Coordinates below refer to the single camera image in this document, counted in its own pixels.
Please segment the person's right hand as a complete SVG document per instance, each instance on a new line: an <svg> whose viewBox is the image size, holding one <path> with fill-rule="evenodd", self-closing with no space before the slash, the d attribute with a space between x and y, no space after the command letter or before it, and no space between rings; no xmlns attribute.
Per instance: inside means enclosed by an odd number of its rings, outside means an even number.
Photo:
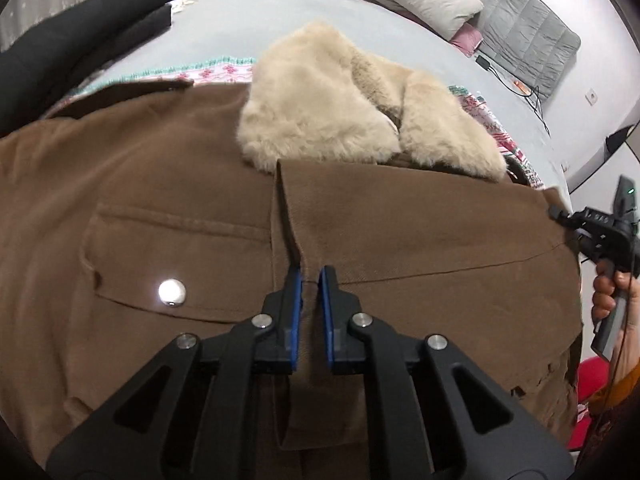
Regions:
<svg viewBox="0 0 640 480"><path fill-rule="evenodd" d="M593 281L591 317L594 324L604 320L615 309L616 292L627 297L627 327L639 328L639 282L629 273L616 271L608 276L608 264L602 260L596 266Z"/></svg>

